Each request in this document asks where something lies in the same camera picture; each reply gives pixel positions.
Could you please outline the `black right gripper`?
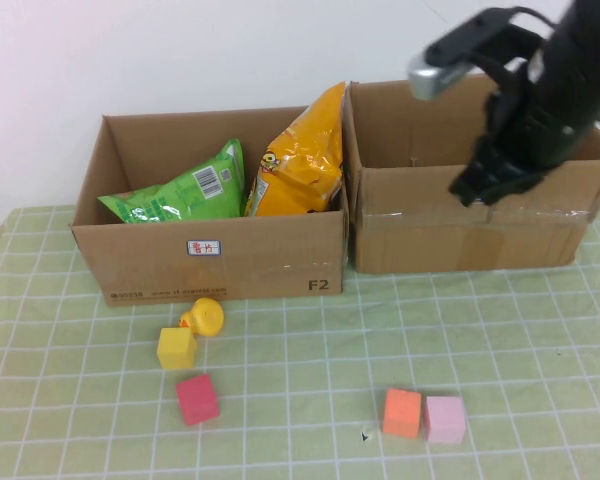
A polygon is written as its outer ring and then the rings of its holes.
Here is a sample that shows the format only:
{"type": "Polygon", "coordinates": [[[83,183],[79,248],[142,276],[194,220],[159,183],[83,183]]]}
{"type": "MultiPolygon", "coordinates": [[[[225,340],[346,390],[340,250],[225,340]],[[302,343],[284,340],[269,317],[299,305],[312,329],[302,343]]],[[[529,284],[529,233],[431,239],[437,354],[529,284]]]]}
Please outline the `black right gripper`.
{"type": "Polygon", "coordinates": [[[486,132],[449,192],[464,207],[523,194],[564,163],[594,123],[595,86],[582,76],[517,75],[489,97],[486,132]]]}

